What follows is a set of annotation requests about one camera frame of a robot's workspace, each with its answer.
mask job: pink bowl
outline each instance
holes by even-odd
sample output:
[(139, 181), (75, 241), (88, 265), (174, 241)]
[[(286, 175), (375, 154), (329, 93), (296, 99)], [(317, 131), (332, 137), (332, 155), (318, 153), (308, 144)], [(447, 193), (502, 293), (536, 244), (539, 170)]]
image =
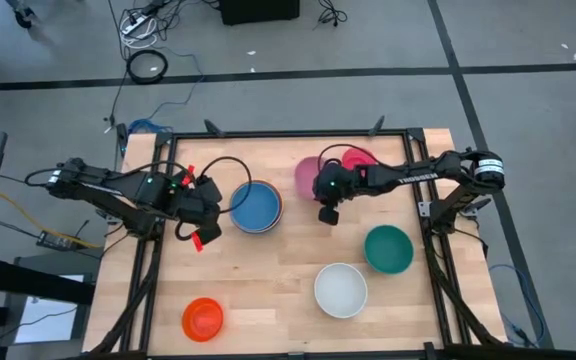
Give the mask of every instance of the pink bowl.
[(355, 165), (373, 165), (377, 162), (373, 159), (370, 155), (366, 154), (358, 149), (350, 148), (348, 151), (344, 153), (341, 157), (341, 164), (348, 170), (352, 170)]
[[(317, 156), (304, 158), (295, 168), (295, 186), (297, 187), (297, 194), (304, 199), (315, 199), (315, 194), (312, 192), (312, 186), (315, 177), (319, 174), (319, 169), (317, 169), (317, 158)], [(324, 165), (325, 161), (326, 159), (321, 159), (321, 166)]]

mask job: black box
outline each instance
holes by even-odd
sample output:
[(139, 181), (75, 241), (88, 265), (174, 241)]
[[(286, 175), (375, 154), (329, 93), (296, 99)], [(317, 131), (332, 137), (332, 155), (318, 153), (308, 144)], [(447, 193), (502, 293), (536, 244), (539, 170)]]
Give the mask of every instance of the black box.
[(219, 0), (221, 20), (226, 25), (291, 20), (299, 17), (300, 0)]

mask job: power strip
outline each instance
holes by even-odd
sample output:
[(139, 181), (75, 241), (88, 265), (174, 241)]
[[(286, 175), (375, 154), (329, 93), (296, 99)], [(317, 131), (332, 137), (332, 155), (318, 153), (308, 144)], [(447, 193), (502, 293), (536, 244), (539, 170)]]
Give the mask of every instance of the power strip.
[(125, 29), (121, 30), (121, 33), (124, 34), (124, 36), (130, 35), (130, 33), (143, 25), (148, 19), (150, 19), (150, 15), (140, 15), (134, 25), (130, 24)]

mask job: blue bowl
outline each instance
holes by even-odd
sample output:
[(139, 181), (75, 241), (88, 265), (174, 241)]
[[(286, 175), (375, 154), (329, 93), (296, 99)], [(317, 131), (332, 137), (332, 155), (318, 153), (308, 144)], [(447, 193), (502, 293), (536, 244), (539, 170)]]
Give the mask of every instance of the blue bowl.
[(281, 216), (281, 196), (270, 184), (254, 180), (251, 185), (241, 185), (232, 195), (230, 206), (237, 205), (246, 195), (248, 198), (235, 210), (230, 212), (232, 222), (244, 232), (261, 233), (270, 230)]

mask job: floor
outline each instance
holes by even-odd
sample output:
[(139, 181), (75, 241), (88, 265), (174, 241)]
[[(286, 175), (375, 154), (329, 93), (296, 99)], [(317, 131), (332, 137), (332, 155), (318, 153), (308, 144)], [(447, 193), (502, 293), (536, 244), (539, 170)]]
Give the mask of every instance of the floor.
[[(161, 44), (196, 54), (205, 74), (239, 75), (209, 76), (187, 106), (164, 107), (153, 120), (184, 132), (202, 131), (203, 119), (226, 131), (342, 129), (368, 128), (385, 115), (387, 127), (450, 128), (458, 149), (487, 144), (503, 157), (507, 172), (504, 198), (481, 213), (489, 263), (512, 263), (506, 238), (514, 238), (516, 229), (552, 342), (576, 349), (576, 0), (334, 3), (349, 16), (337, 28), (315, 28), (321, 12), (315, 0), (301, 1), (296, 20), (234, 27), (222, 25), (205, 4), (187, 6)], [(17, 26), (0, 0), (0, 131), (9, 135), (2, 173), (23, 177), (69, 157), (112, 166), (114, 137), (104, 134), (102, 118), (110, 113), (124, 67), (108, 4), (27, 4), (39, 19), (29, 31)], [(120, 12), (133, 1), (112, 4)], [(451, 48), (454, 58), (446, 56)], [(197, 71), (190, 59), (164, 53), (167, 75), (178, 76), (177, 83), (124, 87), (117, 121), (130, 123), (164, 101), (186, 98), (192, 84), (179, 76)], [(539, 64), (565, 66), (505, 67)], [(392, 68), (422, 75), (389, 73)], [(350, 70), (316, 72), (334, 69)], [(303, 72), (251, 80), (253, 72), (287, 71)], [(100, 86), (67, 82), (90, 79), (114, 80)], [(89, 205), (5, 179), (0, 191), (61, 232), (74, 233), (90, 219), (82, 237), (101, 243), (106, 226)], [(507, 216), (500, 222), (504, 203), (514, 224)], [(35, 231), (2, 201), (0, 219)], [(1, 260), (48, 252), (0, 227)], [(534, 338), (515, 274), (500, 269), (492, 277), (502, 312)], [(8, 358), (72, 356), (79, 347), (77, 341), (14, 347)]]

